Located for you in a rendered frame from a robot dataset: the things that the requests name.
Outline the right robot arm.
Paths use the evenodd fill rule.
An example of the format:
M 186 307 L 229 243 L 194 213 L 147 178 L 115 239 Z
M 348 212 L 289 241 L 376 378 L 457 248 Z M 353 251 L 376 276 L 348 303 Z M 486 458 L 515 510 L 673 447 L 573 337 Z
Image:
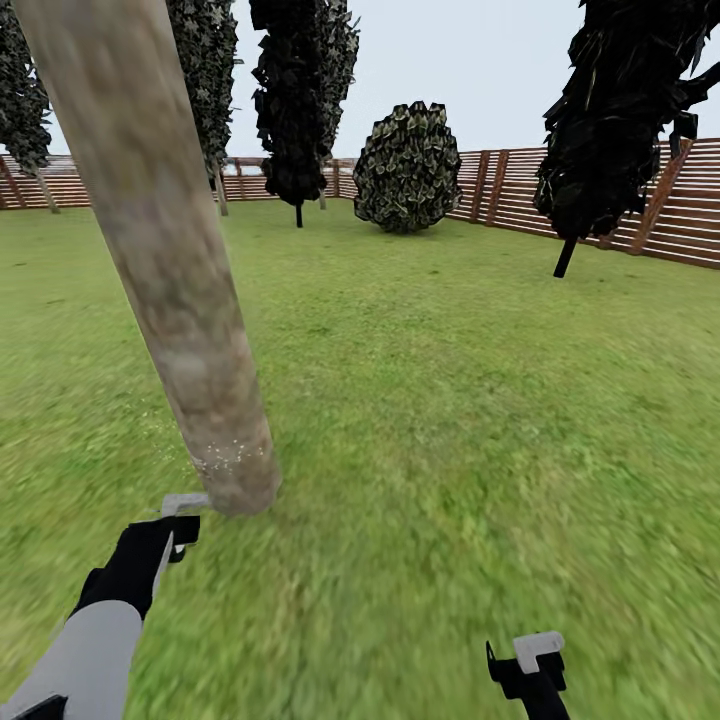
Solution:
M 563 668 L 556 654 L 565 647 L 557 631 L 521 635 L 513 639 L 517 657 L 505 661 L 487 652 L 489 673 L 501 681 L 506 699 L 520 697 L 528 720 L 571 720 L 559 691 L 565 691 Z

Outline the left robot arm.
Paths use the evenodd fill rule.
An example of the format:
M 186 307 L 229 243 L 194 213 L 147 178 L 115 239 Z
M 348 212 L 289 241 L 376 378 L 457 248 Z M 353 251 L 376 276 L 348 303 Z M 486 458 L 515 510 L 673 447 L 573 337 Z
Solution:
M 0 706 L 0 720 L 124 720 L 131 667 L 175 546 L 199 540 L 205 491 L 169 493 L 162 519 L 131 521 L 104 569 L 91 569 L 77 606 L 21 686 Z

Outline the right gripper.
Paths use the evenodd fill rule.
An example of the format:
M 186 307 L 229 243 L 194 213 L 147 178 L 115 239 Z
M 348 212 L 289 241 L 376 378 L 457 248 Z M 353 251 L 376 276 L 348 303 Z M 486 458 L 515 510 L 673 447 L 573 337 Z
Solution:
M 517 658 L 497 661 L 492 653 L 487 652 L 489 673 L 495 682 L 501 681 L 506 699 L 520 697 L 529 710 L 532 700 L 539 695 L 553 695 L 561 701 L 559 691 L 565 691 L 565 679 L 561 673 L 563 668 L 554 653 L 537 655 L 539 671 L 525 674 L 519 667 Z

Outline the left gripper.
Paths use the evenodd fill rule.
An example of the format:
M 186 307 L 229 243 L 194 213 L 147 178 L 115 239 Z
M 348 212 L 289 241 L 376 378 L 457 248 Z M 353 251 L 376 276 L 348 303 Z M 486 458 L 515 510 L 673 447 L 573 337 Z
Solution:
M 199 540 L 199 521 L 201 515 L 167 517 L 167 521 L 174 525 L 173 546 L 186 546 L 187 543 L 196 543 Z

